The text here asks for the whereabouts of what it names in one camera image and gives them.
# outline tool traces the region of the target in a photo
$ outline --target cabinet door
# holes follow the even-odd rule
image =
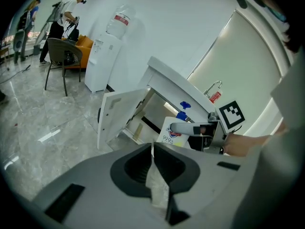
[[[115,138],[127,125],[142,104],[147,89],[130,92],[106,93],[103,97],[98,129],[98,149],[100,145]]]

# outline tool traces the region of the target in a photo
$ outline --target faucet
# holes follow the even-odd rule
[[[212,89],[212,87],[215,86],[215,85],[218,84],[218,83],[219,83],[218,88],[221,88],[222,85],[223,85],[223,82],[222,82],[222,81],[216,81],[216,82],[214,82],[214,83],[210,86],[210,88],[209,88],[208,90],[205,90],[203,94],[204,94],[205,96],[207,96],[207,97],[210,99],[211,97],[208,95],[208,93],[209,93],[209,91]]]

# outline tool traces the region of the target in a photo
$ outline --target spray bottle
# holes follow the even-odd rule
[[[191,105],[188,104],[187,102],[181,102],[180,105],[183,107],[183,110],[191,107]],[[171,124],[183,123],[185,122],[186,119],[187,119],[187,115],[183,111],[180,111],[176,117],[166,117],[160,135],[157,139],[157,142],[168,143],[179,147],[185,147],[185,144],[189,139],[189,135],[175,133],[171,131]]]

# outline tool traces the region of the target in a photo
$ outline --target tile floor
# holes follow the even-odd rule
[[[97,113],[103,92],[92,94],[84,84],[85,72],[67,71],[65,96],[61,69],[50,71],[49,65],[39,67],[33,56],[14,65],[10,71],[0,66],[0,84],[8,101],[0,105],[0,158],[11,188],[31,200],[41,188],[77,163],[118,150],[134,142],[120,134],[103,150],[97,149]]]

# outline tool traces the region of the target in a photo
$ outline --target white sleeve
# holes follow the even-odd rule
[[[73,10],[74,10],[74,8],[75,8],[75,6],[76,6],[76,4],[77,4],[76,0],[70,1],[69,4],[68,4],[68,6],[67,6],[67,8],[65,9],[64,12],[70,12],[70,13],[72,13]]]

